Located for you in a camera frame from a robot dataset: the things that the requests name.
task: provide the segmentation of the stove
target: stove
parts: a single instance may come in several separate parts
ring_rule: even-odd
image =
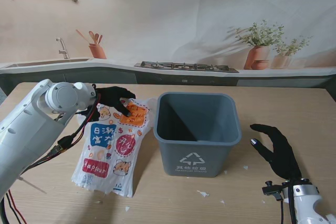
[[[172,62],[150,62],[143,61],[135,64],[135,67],[162,69],[162,70],[189,70],[189,71],[211,71],[225,73],[239,73],[234,68],[229,68],[226,65],[206,65],[206,64],[188,64],[188,63],[172,63]]]

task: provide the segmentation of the plastic bag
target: plastic bag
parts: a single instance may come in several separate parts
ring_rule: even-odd
[[[88,190],[133,196],[133,172],[142,139],[153,127],[156,99],[121,100],[132,113],[126,117],[98,104],[99,121],[85,127],[85,144],[71,180]],[[80,123],[84,116],[79,115]]]

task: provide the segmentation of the trash bin rim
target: trash bin rim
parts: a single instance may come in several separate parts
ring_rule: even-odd
[[[167,94],[197,94],[197,95],[220,95],[223,97],[226,97],[229,99],[229,101],[231,102],[232,106],[233,106],[233,113],[234,113],[234,118],[236,121],[236,125],[237,125],[237,130],[238,130],[238,137],[236,140],[230,142],[230,143],[223,143],[223,142],[208,142],[208,141],[177,141],[177,140],[166,140],[161,138],[158,135],[158,121],[159,121],[159,110],[160,110],[160,101],[161,98]],[[157,108],[156,108],[156,115],[155,115],[155,122],[154,122],[154,136],[156,137],[157,140],[159,140],[162,143],[166,143],[166,144],[189,144],[189,145],[207,145],[207,146],[234,146],[236,144],[239,143],[240,139],[242,138],[242,130],[240,128],[240,122],[238,119],[238,113],[237,113],[237,109],[236,109],[236,103],[235,101],[232,99],[232,97],[230,97],[227,94],[223,94],[223,93],[198,93],[198,92],[166,92],[163,93],[159,96],[159,98],[157,99]]]

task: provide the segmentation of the potted plant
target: potted plant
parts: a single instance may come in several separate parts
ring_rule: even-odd
[[[282,25],[277,26],[277,24],[268,27],[266,20],[263,19],[260,25],[253,23],[253,26],[247,29],[236,29],[236,38],[253,46],[248,53],[244,69],[252,69],[251,65],[256,60],[260,62],[267,59],[270,52],[269,46],[281,40],[281,35],[284,34],[282,32],[283,28]]]
[[[292,56],[300,51],[303,47],[308,46],[311,38],[312,37],[308,37],[305,39],[303,36],[300,36],[300,39],[293,39],[289,45],[287,45],[284,41],[279,40],[274,49],[277,51],[278,55],[274,57],[271,68],[287,68],[291,62]]]

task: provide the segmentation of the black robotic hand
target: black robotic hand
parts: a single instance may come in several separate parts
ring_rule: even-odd
[[[267,134],[273,142],[273,152],[271,152],[259,140],[251,139],[252,146],[269,162],[272,170],[279,177],[287,180],[301,179],[299,165],[286,137],[276,127],[263,124],[252,124],[250,127],[252,130]]]
[[[96,89],[96,92],[100,94],[100,104],[104,104],[109,107],[114,107],[116,110],[118,110],[120,113],[122,113],[125,116],[130,116],[131,112],[121,103],[121,98],[134,98],[135,94],[128,91],[125,88],[121,87],[108,87],[108,88],[98,88]],[[79,112],[78,114],[81,115],[87,115],[91,109],[91,106],[89,106],[86,110]],[[100,113],[98,112],[98,109],[96,108],[93,112],[93,115],[89,122],[95,122],[98,121],[100,117]]]

